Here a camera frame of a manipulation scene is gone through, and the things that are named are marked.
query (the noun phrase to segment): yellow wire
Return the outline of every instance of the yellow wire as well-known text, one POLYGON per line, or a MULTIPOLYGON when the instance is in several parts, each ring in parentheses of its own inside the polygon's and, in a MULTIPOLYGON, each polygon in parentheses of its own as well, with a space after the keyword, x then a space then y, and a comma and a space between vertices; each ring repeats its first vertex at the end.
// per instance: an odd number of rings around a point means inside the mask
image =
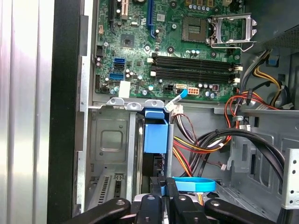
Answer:
MULTIPOLYGON (((273 82, 277 87, 278 87, 278 91, 274 97, 274 99, 277 99, 279 97, 279 94, 280 94, 280 91, 282 90, 280 88, 280 85, 279 83, 276 81, 276 79, 274 79, 273 77, 267 75, 266 73, 263 73, 260 71, 259 67, 257 67, 255 70, 254 70, 254 75, 257 76, 257 77, 260 77, 260 78, 264 78, 264 79, 267 79, 271 82, 273 82)), ((274 106, 275 104, 275 100, 273 100, 273 102, 271 103, 272 106, 274 106)))
POLYGON ((188 176, 191 176, 191 174, 189 173, 186 165, 184 164, 183 160, 181 159, 180 155, 178 154, 177 150, 175 149, 175 147, 172 148, 176 158, 178 159, 179 163, 182 165, 183 169, 185 170, 185 172, 188 174, 188 176))
POLYGON ((197 196, 198 196, 198 201, 199 201, 199 203, 201 204, 201 205, 204 205, 204 200, 203 200, 203 198, 202 198, 202 195, 200 194, 200 193, 197 193, 197 196))
POLYGON ((213 149, 213 150, 206 150, 206 149, 204 149, 204 148, 199 148, 199 147, 197 147, 197 146, 191 145, 191 144, 189 144, 188 142, 185 142, 184 140, 178 138, 177 136, 174 136, 174 139, 176 139, 177 141, 183 142, 184 144, 186 144, 186 145, 188 145, 188 146, 190 146, 190 147, 192 147, 192 148, 195 148, 195 149, 197 149, 197 150, 204 151, 204 152, 215 152, 215 151, 221 149, 221 147, 218 147, 218 148, 213 149))

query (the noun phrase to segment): blue pcie slot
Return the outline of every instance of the blue pcie slot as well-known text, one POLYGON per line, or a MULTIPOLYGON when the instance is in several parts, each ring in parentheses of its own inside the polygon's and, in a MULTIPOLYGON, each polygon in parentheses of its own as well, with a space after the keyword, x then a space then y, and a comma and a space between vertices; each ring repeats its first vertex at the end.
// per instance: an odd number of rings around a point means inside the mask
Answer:
POLYGON ((118 58, 116 57, 114 60, 113 60, 113 63, 114 64, 125 64, 126 60, 124 58, 118 58))
POLYGON ((147 25, 150 31, 150 35, 154 36, 154 23, 153 23, 153 14, 154 14, 154 0, 148 0, 148 15, 147 15, 147 25))
POLYGON ((122 73, 110 73, 109 74, 109 79, 112 79, 112 80, 124 80, 125 76, 122 73))

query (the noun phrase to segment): blue sata port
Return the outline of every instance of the blue sata port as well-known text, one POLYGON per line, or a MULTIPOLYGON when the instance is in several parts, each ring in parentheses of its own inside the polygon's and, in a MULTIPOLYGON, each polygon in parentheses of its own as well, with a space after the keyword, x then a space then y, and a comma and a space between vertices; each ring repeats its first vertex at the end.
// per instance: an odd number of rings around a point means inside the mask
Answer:
POLYGON ((110 73, 109 74, 109 79, 112 80, 124 80, 124 74, 121 73, 110 73))
POLYGON ((114 60, 113 60, 114 64, 125 64, 126 60, 124 58, 118 58, 116 57, 114 60))

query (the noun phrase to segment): side panel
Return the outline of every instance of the side panel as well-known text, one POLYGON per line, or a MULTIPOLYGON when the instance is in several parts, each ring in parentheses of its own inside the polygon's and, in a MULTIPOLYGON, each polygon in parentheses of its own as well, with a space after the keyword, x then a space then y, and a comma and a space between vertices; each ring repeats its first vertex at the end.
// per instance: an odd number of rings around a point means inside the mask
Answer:
POLYGON ((47 222, 53 15, 0 2, 0 223, 47 222))

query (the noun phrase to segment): blue strap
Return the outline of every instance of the blue strap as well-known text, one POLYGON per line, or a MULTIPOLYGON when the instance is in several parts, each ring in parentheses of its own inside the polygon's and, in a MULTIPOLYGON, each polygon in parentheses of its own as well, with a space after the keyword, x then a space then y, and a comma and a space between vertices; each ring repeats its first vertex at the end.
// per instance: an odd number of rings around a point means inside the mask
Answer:
POLYGON ((216 182, 201 177, 173 177, 178 191, 211 192, 216 190, 216 182))

